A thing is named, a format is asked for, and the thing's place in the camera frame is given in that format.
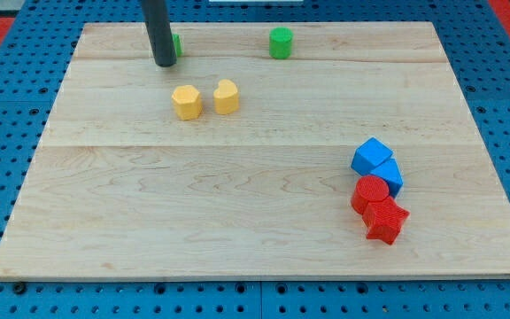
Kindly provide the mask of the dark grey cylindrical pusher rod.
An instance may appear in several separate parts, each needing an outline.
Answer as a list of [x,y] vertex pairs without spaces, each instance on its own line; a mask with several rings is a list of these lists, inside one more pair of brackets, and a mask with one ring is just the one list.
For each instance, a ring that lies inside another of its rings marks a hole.
[[166,1],[142,0],[141,6],[155,63],[161,67],[173,66],[177,57]]

